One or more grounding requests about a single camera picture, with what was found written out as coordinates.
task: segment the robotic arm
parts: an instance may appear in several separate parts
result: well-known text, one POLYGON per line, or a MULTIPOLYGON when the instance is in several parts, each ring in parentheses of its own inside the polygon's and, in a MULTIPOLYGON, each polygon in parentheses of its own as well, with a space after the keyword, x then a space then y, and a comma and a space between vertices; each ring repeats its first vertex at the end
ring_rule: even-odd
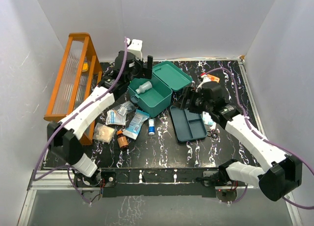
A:
POLYGON ((242 181, 259 187, 272 201, 277 201, 301 185, 302 162, 264 142, 267 138, 252 125, 249 129, 241 109, 226 102, 219 83, 204 78, 197 89, 186 87, 181 108, 187 108, 194 113, 208 112, 213 121, 236 137, 261 165, 254 167, 231 159, 220 165, 219 171, 211 176, 210 180, 214 183, 242 181))
POLYGON ((120 51, 116 57, 114 69, 103 77, 91 95, 77 109, 58 123, 50 122, 47 127, 48 138, 50 138, 61 124, 65 123, 49 145, 49 150, 74 167, 75 175, 91 186, 96 186, 101 181, 101 169, 84 153, 79 140, 93 120, 126 92, 130 81, 134 78, 152 78, 153 57, 148 56, 147 67, 145 67, 141 52, 142 41, 127 40, 125 68, 110 93, 96 100, 114 84, 122 66, 124 51, 120 51))

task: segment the orange label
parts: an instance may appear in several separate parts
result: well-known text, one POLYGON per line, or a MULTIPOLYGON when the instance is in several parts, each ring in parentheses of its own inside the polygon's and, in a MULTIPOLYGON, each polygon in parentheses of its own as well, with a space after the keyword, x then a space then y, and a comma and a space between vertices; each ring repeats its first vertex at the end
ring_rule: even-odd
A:
POLYGON ((129 145, 128 144, 128 140, 127 140, 127 138, 125 136, 119 137, 118 138, 118 143, 119 143, 120 147, 123 147, 125 145, 129 145))
POLYGON ((220 78, 219 78, 219 77, 216 77, 216 76, 214 76, 214 75, 209 75, 209 74, 207 74, 207 76, 210 78, 211 81, 216 81, 216 82, 218 82, 218 83, 219 83, 219 81, 220 81, 220 78))

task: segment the open storage box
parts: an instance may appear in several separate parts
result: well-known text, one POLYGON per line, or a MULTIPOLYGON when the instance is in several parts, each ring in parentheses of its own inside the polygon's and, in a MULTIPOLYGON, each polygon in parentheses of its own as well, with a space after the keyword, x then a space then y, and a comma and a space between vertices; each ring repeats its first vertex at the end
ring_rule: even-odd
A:
POLYGON ((191 83, 189 75, 173 63, 165 61, 153 67, 151 80, 135 78, 129 85, 129 94, 133 103, 155 117, 170 105, 173 92, 191 83), (145 93, 137 94, 135 90, 146 81, 150 81, 153 87, 145 93))

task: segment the blue and white package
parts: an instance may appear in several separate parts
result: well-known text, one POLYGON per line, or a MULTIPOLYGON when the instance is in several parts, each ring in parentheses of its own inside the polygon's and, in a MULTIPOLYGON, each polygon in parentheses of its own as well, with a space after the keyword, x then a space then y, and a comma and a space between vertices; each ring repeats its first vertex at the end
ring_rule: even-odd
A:
POLYGON ((149 119, 149 114, 137 109, 129 127, 123 131, 123 134, 132 139, 136 139, 144 121, 147 119, 149 119))

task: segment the small white bottle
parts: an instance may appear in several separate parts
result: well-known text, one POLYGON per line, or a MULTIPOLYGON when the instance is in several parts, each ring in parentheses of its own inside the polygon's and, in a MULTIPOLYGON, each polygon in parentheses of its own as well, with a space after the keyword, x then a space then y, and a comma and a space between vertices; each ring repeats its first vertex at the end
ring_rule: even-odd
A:
POLYGON ((149 119, 148 120, 148 135, 152 136, 155 134, 155 120, 149 119))
POLYGON ((150 81, 145 82, 144 84, 140 85, 138 89, 136 89, 135 91, 140 94, 140 93, 144 93, 145 91, 151 89, 153 86, 151 84, 150 81))

